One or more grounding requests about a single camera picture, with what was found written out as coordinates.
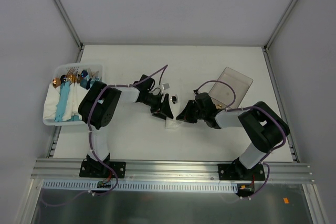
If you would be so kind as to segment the white paper napkin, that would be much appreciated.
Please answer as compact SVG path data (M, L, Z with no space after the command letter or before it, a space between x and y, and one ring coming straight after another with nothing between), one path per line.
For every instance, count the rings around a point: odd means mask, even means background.
M178 127L180 127L182 125L182 121L177 120L177 116L180 114L181 112L181 105L180 103L176 103L176 104L171 104L171 111L173 114L173 118L166 118L165 120L165 129L166 130L176 130Z

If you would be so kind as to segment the wooden handled spoon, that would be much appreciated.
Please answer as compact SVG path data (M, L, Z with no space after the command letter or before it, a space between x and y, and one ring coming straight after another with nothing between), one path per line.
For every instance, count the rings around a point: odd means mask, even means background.
M176 95L171 96L170 100L171 100L171 102L173 104L177 104L178 103L178 97Z

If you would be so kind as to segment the clear plastic utensil box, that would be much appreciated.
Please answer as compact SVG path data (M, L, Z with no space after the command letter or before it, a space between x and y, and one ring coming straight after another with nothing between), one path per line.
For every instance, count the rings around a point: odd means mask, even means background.
M224 69L217 80L220 83L214 83L209 96L216 106L229 109L239 107L253 83L252 78L229 67Z

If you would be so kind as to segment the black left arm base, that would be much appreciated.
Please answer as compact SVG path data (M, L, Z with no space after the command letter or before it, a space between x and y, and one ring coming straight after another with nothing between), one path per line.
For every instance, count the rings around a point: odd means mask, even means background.
M118 178L125 177L126 162L109 162L109 167L114 170ZM97 161L84 160L81 163L79 177L82 178L107 178L110 174L115 178L111 169L106 168L104 165Z

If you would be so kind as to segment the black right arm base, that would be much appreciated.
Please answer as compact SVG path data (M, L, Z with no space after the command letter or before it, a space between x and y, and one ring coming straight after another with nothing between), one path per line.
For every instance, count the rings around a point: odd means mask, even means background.
M230 181L243 181L254 180L264 181L266 179L264 167L261 164L257 164L252 169L246 169L243 165L230 164L218 164L218 176L219 180Z

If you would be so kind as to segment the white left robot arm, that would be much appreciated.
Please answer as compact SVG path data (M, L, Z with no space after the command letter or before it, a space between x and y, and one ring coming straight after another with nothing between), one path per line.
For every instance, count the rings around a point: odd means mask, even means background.
M153 94L151 88L155 80L142 75L132 85L109 87L104 82L96 81L81 101L78 112L89 128L90 150L82 163L83 171L95 176L108 175L110 170L110 152L107 137L100 133L114 115L119 103L143 103L150 107L154 117L173 119L174 115L169 104L168 94Z

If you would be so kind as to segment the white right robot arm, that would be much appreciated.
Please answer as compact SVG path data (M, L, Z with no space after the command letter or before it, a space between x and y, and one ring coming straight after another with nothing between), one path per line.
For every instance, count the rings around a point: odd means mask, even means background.
M261 162L286 141L288 125L264 102L246 108L220 108L208 93L196 95L176 117L178 121L197 123L204 121L213 129L243 128L250 139L246 150L229 165L218 165L220 180L252 180L263 171Z

